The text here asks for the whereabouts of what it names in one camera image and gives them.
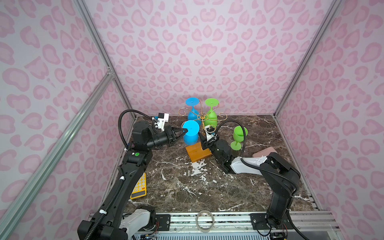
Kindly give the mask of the gold wire rack wooden base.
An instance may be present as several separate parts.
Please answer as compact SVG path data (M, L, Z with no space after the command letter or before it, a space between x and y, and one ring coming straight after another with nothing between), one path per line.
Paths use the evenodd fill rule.
M180 116L187 116L187 121L188 121L188 113L189 113L190 109L191 109L191 107L189 107L189 106L186 106L184 108L180 108L179 111L178 111L178 114ZM205 133L205 129L204 129L204 127L205 127L204 120L205 120L205 115L206 115L207 112L205 112L203 110L203 104L202 104L201 101L200 101L200 103L197 106L195 106L195 109L200 113L199 114L199 119L201 120L201 123L202 123L200 125L200 131L198 133L199 139L198 139L198 142L196 144L194 144L192 146L188 146L187 145L187 147L186 147L186 151L188 153L188 156L190 157L190 160L193 163L195 163L195 162L197 162L199 160L202 160L202 159L212 155L212 153L210 152L209 149L202 150L202 146L201 146L201 139L202 138L206 138L206 133ZM219 113L219 114L217 114L217 116L218 116L218 124L219 124L219 122L224 121L224 120L226 120L228 118L228 116L226 114L224 114L224 113Z

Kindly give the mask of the blue wine glass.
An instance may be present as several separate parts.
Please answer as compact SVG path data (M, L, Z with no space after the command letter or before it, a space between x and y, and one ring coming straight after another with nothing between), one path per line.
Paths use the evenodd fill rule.
M197 106L200 103L200 100L197 98L188 98L186 100L186 105L191 107L188 113L188 120L189 121L195 121L199 125L201 125L201 120L199 119L199 112L195 109L195 106Z
M183 128L188 130L183 136L185 144L188 146L196 144L199 139L200 125L196 121L188 120L183 124Z

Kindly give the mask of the green wine glass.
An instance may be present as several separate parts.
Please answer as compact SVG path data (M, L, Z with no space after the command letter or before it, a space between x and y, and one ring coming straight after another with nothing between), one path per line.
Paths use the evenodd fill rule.
M218 125L218 116L215 112L215 107L217 107L220 103L217 99L209 98L205 100L205 104L210 107L210 110L205 115L204 124L205 126L213 126L214 128Z
M242 148L241 143L244 141L244 133L241 126L235 127L233 138L234 141L231 142L231 148L234 151L239 151Z

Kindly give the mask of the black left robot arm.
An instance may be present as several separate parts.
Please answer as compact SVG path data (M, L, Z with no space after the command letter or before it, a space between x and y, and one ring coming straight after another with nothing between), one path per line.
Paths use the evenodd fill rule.
M163 132L155 133L150 123L134 124L131 146L119 168L120 178L115 182L99 210L89 221L83 220L78 227L81 240L129 240L141 229L154 231L157 228L153 207L140 207L127 217L128 223L121 227L124 210L139 179L145 173L153 157L153 150L170 147L188 132L184 128L166 126Z

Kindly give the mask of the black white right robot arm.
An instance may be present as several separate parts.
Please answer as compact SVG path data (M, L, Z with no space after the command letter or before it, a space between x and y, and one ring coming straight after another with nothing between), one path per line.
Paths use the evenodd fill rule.
M210 150L218 165L226 174L254 174L264 177L273 191L266 210L265 223L278 229L291 208L293 196L299 190L301 174L278 153L272 152L259 158L234 157L225 140L201 140L202 148Z

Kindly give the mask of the pink pencil case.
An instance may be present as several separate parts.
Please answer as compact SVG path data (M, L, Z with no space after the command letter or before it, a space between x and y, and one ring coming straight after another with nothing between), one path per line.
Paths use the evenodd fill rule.
M261 150L255 154L253 154L253 158L260 158L260 157L266 157L270 153L276 153L277 151L273 147L268 147L264 150Z

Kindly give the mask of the yellow calculator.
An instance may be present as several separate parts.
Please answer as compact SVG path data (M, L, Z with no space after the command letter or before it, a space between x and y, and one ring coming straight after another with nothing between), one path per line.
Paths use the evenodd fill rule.
M146 195L147 195L147 176L146 176L146 173L143 173L143 175L135 185L131 193L130 199L133 200L133 199L144 197Z

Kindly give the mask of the clear tape roll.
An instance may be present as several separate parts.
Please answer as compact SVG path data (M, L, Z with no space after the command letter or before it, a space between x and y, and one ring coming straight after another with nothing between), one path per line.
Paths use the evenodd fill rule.
M215 217L210 211L202 210L197 214L195 222L200 232L209 233L215 226Z

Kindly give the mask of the aluminium front rail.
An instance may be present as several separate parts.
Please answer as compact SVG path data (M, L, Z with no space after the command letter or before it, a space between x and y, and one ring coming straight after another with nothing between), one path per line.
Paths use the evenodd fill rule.
M270 227L264 212L158 213L156 225L134 229L124 214L120 230L129 240L342 240L339 225L329 211L292 211L292 222Z

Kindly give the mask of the aluminium frame strut left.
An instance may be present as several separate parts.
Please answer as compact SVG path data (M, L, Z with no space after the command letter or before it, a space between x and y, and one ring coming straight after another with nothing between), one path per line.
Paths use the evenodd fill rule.
M57 166L58 162L64 156L65 152L71 145L77 133L93 111L105 90L115 79L115 74L107 73L94 92L89 96L87 101L80 108L76 116L68 125L59 140L51 148L50 152L43 159L43 162L27 181L19 195L10 205L6 213L1 219L1 239L7 240L18 226L23 216L33 203L34 199L48 180L49 176Z

